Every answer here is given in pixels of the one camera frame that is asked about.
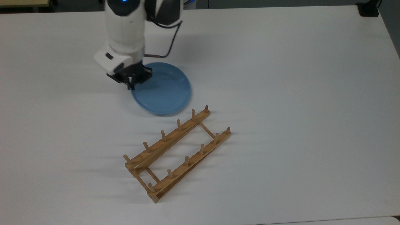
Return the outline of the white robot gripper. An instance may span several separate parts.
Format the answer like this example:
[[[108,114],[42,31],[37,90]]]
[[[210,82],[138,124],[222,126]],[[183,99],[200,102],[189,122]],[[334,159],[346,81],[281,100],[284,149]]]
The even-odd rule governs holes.
[[[133,53],[120,53],[107,43],[94,55],[94,60],[108,77],[124,83],[128,90],[135,90],[135,84],[147,81],[153,75],[152,68],[143,64],[144,48]]]

